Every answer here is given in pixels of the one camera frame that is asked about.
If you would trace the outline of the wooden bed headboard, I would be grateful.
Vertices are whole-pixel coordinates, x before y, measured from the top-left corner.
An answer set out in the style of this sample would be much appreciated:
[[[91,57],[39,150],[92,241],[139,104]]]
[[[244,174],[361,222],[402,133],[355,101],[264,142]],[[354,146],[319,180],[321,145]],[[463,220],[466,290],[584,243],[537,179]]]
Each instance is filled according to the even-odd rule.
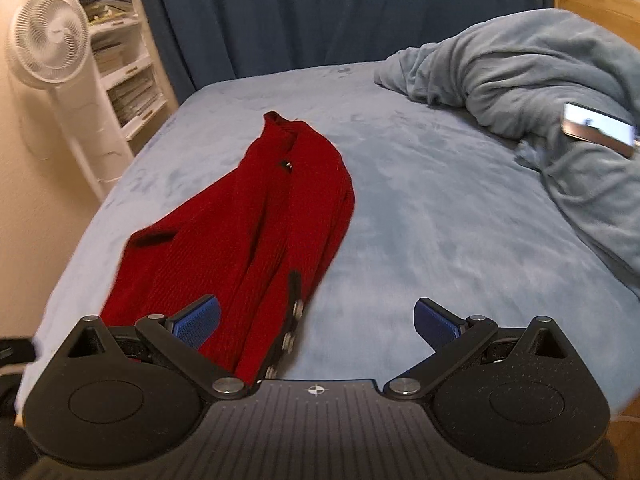
[[[640,6],[634,0],[554,0],[554,6],[580,15],[628,44],[640,47]]]

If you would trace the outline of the grey-blue fleece blanket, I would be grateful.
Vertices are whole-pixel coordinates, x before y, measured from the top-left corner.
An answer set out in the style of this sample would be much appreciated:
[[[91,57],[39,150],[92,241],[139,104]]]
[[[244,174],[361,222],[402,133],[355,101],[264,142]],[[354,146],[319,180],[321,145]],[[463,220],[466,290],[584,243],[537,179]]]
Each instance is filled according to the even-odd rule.
[[[533,10],[400,50],[374,80],[414,102],[464,108],[514,141],[580,239],[638,292],[639,159],[562,129],[567,105],[639,125],[637,48],[570,11]]]

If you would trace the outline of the smartphone on blanket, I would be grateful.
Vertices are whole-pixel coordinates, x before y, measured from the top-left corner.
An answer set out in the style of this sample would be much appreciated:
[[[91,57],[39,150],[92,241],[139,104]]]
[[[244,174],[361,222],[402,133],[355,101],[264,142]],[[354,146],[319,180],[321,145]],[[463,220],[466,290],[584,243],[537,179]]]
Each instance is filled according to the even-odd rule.
[[[626,158],[639,151],[636,128],[629,122],[573,103],[563,106],[561,129],[572,139],[605,146]]]

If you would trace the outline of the white shelf with books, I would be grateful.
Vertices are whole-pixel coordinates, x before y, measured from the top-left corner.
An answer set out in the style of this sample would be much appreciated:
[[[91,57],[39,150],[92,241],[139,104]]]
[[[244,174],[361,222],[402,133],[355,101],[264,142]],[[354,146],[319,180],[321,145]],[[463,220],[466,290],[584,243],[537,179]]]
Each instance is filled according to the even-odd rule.
[[[78,1],[108,105],[138,154],[178,107],[142,0]]]

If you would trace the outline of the dark blue curtain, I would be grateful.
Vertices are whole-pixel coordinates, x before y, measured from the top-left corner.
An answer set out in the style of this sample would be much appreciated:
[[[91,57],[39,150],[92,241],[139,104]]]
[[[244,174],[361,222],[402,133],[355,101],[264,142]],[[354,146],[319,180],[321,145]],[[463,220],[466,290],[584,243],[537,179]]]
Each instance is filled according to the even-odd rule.
[[[142,0],[178,100],[218,81],[378,61],[553,0]]]

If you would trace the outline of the light blue bed sheet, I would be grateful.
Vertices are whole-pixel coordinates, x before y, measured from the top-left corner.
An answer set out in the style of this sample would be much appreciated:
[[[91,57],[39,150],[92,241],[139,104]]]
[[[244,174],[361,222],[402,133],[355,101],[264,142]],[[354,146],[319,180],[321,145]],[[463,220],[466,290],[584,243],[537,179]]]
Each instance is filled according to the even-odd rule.
[[[639,390],[639,301],[576,235],[509,144],[462,110],[379,87],[370,63],[212,84],[190,96],[93,217],[48,300],[26,398],[77,321],[96,314],[130,235],[233,169],[274,110],[341,152],[356,207],[305,309],[286,379],[387,382],[431,352],[413,328],[428,297],[502,326],[555,319],[613,410]]]

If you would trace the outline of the white standing fan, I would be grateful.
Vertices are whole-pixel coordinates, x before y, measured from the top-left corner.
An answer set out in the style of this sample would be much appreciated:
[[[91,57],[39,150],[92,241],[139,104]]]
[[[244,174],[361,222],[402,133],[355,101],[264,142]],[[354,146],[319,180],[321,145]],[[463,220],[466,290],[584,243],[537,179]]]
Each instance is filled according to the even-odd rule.
[[[48,92],[62,137],[103,202],[134,155],[102,87],[78,0],[26,0],[10,21],[6,59],[22,84]]]

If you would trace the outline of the red knit sweater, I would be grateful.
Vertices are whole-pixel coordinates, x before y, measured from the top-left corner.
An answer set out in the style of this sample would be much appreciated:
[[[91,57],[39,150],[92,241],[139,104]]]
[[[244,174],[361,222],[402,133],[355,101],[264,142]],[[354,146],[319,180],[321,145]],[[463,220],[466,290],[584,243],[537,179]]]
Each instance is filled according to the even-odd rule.
[[[101,318],[131,325],[212,295],[220,322],[201,355],[254,384],[276,364],[354,209],[337,148],[306,122],[269,112],[239,166],[129,237]]]

